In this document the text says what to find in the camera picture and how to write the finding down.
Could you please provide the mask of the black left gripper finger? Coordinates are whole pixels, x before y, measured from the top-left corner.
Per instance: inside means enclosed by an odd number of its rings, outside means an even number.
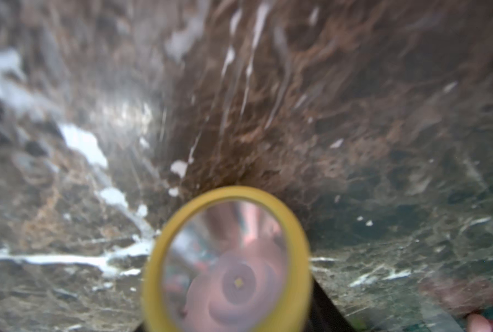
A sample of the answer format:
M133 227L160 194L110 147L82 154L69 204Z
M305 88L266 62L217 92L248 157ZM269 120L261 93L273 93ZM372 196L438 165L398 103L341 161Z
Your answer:
M313 294L304 332L356 332L314 279Z

